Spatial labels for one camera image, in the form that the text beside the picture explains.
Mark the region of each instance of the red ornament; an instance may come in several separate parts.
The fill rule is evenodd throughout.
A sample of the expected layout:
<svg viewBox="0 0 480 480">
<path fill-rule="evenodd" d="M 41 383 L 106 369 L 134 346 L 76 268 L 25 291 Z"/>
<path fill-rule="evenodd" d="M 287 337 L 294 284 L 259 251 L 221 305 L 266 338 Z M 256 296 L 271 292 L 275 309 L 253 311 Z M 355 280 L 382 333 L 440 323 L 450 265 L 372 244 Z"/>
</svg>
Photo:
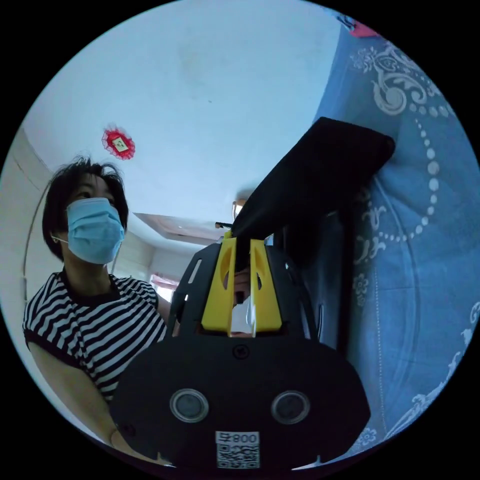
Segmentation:
<svg viewBox="0 0 480 480">
<path fill-rule="evenodd" d="M 130 160 L 135 154 L 135 142 L 123 128 L 109 125 L 103 132 L 101 142 L 105 150 L 120 160 Z"/>
</svg>

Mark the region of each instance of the woman's hand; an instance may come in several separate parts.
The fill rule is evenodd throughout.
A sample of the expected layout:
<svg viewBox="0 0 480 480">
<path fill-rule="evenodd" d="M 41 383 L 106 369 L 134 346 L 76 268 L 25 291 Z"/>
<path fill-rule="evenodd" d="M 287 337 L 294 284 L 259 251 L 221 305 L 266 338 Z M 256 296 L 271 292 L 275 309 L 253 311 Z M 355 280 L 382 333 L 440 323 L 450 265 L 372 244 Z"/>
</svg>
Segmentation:
<svg viewBox="0 0 480 480">
<path fill-rule="evenodd" d="M 227 288 L 227 284 L 229 281 L 229 274 L 226 274 L 225 280 L 223 281 L 223 285 Z M 233 279 L 233 306 L 237 305 L 237 295 L 236 293 L 241 292 L 243 293 L 243 300 L 246 300 L 250 296 L 250 265 L 242 271 L 238 271 L 235 273 L 235 277 Z"/>
</svg>

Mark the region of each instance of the blue surgical mask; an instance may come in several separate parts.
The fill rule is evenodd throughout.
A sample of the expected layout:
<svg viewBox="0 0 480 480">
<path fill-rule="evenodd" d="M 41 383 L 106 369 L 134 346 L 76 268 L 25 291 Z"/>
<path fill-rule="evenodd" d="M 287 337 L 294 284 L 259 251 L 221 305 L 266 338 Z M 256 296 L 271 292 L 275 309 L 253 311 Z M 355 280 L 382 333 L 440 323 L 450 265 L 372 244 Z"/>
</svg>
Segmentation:
<svg viewBox="0 0 480 480">
<path fill-rule="evenodd" d="M 112 262 L 125 238 L 117 209 L 106 198 L 83 198 L 71 203 L 66 214 L 68 249 L 90 264 Z"/>
</svg>

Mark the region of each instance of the striped shirt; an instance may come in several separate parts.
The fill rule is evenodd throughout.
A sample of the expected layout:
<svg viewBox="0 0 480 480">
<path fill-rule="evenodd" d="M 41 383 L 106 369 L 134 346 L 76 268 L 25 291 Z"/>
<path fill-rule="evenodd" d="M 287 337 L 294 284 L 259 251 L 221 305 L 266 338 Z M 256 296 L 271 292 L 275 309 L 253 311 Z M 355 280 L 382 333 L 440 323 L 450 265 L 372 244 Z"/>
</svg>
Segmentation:
<svg viewBox="0 0 480 480">
<path fill-rule="evenodd" d="M 157 293 L 148 282 L 113 275 L 110 281 L 109 293 L 82 297 L 65 271 L 53 273 L 23 317 L 27 345 L 37 344 L 84 371 L 108 403 L 130 361 L 166 333 Z"/>
</svg>

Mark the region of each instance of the blue patterned fabric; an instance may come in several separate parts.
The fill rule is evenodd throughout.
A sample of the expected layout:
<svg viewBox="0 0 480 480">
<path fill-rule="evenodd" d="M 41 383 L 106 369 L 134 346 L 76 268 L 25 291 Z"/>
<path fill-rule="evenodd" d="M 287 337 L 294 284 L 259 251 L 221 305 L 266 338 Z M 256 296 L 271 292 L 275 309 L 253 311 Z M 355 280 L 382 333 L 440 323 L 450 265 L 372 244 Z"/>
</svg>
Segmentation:
<svg viewBox="0 0 480 480">
<path fill-rule="evenodd" d="M 372 417 L 348 457 L 418 418 L 468 346 L 480 312 L 480 171 L 447 99 L 381 37 L 341 30 L 318 117 L 396 142 L 355 207 L 348 359 Z"/>
</svg>

